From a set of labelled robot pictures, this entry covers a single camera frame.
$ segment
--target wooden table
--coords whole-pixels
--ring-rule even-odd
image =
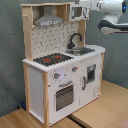
[[[101,97],[71,117],[87,128],[115,128],[128,118],[128,89],[102,81]]]
[[[0,128],[44,128],[37,119],[23,109],[0,118]],[[64,118],[50,128],[81,128],[69,118]]]

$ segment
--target backsplash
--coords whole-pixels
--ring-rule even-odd
[[[33,58],[66,50],[70,37],[78,33],[78,22],[69,22],[32,29]],[[78,36],[73,38],[73,43],[78,46]]]

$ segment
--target control knob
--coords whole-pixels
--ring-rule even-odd
[[[55,78],[55,79],[58,79],[59,76],[60,76],[60,74],[58,74],[58,73],[55,73],[55,74],[54,74],[54,78]]]
[[[78,68],[77,67],[73,67],[72,71],[75,72]]]

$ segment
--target wooden play kitchen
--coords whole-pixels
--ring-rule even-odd
[[[89,9],[22,4],[26,108],[46,128],[101,95],[105,49],[85,45]]]

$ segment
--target microwave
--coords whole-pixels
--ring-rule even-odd
[[[78,4],[70,4],[69,21],[88,19],[89,11],[90,9],[80,7]]]

